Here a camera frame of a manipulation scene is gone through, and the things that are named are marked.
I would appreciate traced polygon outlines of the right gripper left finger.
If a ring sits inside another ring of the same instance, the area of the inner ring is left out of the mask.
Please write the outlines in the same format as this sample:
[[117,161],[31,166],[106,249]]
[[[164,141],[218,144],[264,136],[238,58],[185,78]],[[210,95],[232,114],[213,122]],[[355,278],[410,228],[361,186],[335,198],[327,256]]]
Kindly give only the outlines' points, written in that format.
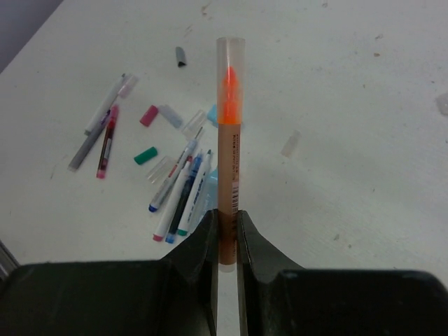
[[159,260],[23,265],[1,286],[2,335],[215,335],[218,214]]

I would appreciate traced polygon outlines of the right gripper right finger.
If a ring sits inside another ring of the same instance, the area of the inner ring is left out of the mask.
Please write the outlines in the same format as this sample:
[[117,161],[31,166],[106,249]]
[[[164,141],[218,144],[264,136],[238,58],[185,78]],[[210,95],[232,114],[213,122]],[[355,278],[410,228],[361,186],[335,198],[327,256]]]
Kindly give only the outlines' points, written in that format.
[[242,335],[446,335],[447,289],[411,269],[306,269],[238,214]]

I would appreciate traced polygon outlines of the blue pen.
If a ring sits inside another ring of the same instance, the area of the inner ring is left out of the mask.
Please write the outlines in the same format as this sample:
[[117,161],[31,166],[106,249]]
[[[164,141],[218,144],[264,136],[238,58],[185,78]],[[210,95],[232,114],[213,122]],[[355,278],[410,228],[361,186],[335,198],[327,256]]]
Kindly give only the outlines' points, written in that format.
[[190,194],[190,191],[192,189],[193,183],[195,181],[197,172],[200,168],[200,165],[202,163],[203,153],[202,150],[200,150],[195,157],[195,159],[192,161],[192,164],[190,166],[190,170],[188,172],[188,177],[183,184],[183,188],[181,190],[181,196],[179,198],[178,205],[176,207],[176,210],[174,212],[174,216],[172,218],[171,224],[169,226],[169,231],[167,233],[167,236],[165,238],[165,241],[169,244],[173,244],[176,236],[176,232],[179,227],[179,223],[181,221],[184,209],[186,207],[186,203],[188,201],[188,197]]

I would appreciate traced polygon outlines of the green capped marker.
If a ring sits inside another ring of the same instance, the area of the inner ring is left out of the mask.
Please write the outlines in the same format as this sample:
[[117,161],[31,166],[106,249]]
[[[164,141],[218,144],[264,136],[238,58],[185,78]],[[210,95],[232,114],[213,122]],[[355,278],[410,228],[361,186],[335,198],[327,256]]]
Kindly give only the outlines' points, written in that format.
[[199,166],[197,175],[193,182],[192,188],[190,190],[190,193],[189,193],[189,196],[188,196],[185,208],[184,208],[184,212],[183,212],[180,222],[178,224],[177,234],[182,237],[186,236],[189,231],[190,222],[193,218],[193,213],[194,213],[195,207],[197,205],[200,193],[203,189],[205,176],[207,175],[209,168],[210,168],[210,161],[211,161],[211,149],[209,149],[206,152],[206,155],[204,156],[202,163]]

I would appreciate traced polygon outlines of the pink capped marker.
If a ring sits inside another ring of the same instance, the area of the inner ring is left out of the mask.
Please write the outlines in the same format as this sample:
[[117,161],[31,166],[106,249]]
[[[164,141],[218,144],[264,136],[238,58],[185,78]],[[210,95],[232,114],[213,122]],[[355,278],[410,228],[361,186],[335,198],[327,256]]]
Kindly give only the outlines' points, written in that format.
[[181,197],[181,191],[188,178],[191,162],[192,156],[189,155],[176,179],[176,182],[174,183],[169,199],[167,200],[167,204],[161,215],[158,227],[153,234],[153,240],[156,242],[161,242],[167,234],[172,218],[174,217],[174,212],[176,210],[177,204],[179,203]]

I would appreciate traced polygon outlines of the light blue highlighter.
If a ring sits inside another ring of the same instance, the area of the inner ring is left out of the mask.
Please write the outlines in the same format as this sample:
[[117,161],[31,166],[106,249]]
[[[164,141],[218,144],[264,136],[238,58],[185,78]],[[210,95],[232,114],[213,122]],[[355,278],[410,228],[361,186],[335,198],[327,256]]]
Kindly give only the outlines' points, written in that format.
[[217,208],[218,203],[218,168],[213,169],[206,180],[205,189],[199,203],[197,223],[200,223],[206,212]]

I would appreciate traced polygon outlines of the white blue-tipped marker pen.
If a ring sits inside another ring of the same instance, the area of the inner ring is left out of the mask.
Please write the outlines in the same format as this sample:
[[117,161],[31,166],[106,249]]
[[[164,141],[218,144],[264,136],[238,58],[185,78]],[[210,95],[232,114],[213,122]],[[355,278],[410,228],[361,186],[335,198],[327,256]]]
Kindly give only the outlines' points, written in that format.
[[172,167],[168,177],[164,180],[154,198],[151,200],[150,204],[148,205],[148,210],[151,213],[155,213],[167,198],[170,190],[172,189],[174,183],[176,182],[176,179],[180,174],[182,166],[186,163],[188,156],[192,155],[194,150],[196,149],[198,138],[202,132],[202,129],[203,127],[200,127],[195,137],[189,140],[180,157],[176,161],[176,164]]

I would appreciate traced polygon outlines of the red pen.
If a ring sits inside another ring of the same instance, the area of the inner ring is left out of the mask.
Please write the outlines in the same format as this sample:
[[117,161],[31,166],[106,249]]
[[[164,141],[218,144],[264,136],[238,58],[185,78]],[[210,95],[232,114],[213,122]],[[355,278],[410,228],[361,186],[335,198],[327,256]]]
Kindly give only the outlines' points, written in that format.
[[119,114],[119,105],[114,104],[111,108],[110,119],[106,127],[104,141],[99,158],[99,164],[97,168],[96,177],[98,179],[104,179],[106,177],[106,170],[109,163],[109,157],[111,152],[111,146],[113,142],[113,135],[116,128],[116,122]]

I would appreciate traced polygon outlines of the green marker cap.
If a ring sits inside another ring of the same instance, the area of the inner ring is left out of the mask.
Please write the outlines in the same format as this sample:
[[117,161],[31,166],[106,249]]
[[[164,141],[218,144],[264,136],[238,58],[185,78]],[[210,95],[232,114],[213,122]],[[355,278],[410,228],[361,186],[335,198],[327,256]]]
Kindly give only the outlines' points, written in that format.
[[136,155],[134,157],[134,161],[138,165],[143,165],[146,162],[148,162],[149,160],[152,160],[153,158],[155,158],[157,155],[158,155],[158,150],[155,147],[150,147],[147,150],[145,150],[144,152]]

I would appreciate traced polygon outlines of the clear orange pen cap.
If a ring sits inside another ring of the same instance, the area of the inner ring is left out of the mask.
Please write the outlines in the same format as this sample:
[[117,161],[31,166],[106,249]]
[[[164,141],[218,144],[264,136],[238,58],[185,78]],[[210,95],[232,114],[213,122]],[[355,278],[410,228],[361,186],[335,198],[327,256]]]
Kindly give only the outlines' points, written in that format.
[[281,154],[285,158],[291,158],[298,147],[298,143],[300,140],[300,132],[298,130],[294,130],[293,133],[289,136],[286,143],[283,145],[281,149]]

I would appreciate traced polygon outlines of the purple highlighter pen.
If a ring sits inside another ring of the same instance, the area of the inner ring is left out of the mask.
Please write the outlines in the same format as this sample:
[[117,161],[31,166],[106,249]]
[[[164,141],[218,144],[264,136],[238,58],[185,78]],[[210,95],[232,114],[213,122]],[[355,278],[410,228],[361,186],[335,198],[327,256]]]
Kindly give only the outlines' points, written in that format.
[[77,153],[74,155],[73,159],[70,161],[68,169],[71,171],[76,171],[79,169],[84,159],[87,157],[88,153],[92,147],[97,142],[100,134],[103,132],[110,119],[111,109],[109,109],[104,117],[99,121],[98,124],[94,126],[91,133],[87,135],[81,147],[78,149]]

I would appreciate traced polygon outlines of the light blue highlighter cap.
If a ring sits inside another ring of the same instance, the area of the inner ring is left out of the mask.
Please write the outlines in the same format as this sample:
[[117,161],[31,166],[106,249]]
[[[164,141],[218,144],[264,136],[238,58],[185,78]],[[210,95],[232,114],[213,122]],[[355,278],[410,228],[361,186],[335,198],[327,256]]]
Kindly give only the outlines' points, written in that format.
[[217,105],[213,105],[210,109],[209,112],[206,115],[207,120],[214,126],[214,127],[218,127],[218,109],[217,109]]

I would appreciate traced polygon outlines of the grey marker pen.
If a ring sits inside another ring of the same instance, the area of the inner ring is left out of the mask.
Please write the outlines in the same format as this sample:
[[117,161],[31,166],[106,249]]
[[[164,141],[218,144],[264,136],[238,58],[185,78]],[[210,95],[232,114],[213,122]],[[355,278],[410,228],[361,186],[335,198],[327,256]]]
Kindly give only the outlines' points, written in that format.
[[97,110],[94,112],[94,115],[91,117],[89,123],[86,125],[84,129],[84,134],[89,135],[94,126],[102,119],[102,116],[108,111],[112,103],[115,101],[119,90],[123,86],[125,82],[126,74],[123,73],[118,80],[116,80],[111,88],[108,90],[105,98],[102,100],[101,104],[97,108]]

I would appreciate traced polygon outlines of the purple highlighter cap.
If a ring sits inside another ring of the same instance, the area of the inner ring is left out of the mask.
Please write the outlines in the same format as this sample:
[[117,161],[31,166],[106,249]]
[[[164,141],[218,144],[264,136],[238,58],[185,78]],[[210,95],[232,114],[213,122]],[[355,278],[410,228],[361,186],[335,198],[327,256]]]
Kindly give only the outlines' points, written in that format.
[[120,88],[120,90],[118,91],[118,96],[121,99],[125,99],[130,92],[134,89],[135,85],[139,82],[139,78],[135,75],[128,75],[124,82],[122,87]]

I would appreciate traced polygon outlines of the grey marker cap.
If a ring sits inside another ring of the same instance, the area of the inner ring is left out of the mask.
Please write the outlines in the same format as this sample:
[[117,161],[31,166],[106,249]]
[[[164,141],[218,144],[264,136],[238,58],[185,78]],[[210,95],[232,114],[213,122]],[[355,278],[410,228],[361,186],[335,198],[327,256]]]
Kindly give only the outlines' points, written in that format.
[[182,49],[182,47],[180,46],[176,46],[175,53],[176,53],[177,67],[178,68],[185,67],[187,65],[185,50]]

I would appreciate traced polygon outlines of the clear orange highlighter cap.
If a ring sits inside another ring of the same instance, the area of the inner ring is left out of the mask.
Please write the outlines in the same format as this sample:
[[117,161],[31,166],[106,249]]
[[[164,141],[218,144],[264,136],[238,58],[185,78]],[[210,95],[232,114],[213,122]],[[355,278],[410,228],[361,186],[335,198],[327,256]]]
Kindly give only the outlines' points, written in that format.
[[243,38],[221,37],[216,40],[218,124],[242,124],[245,45]]

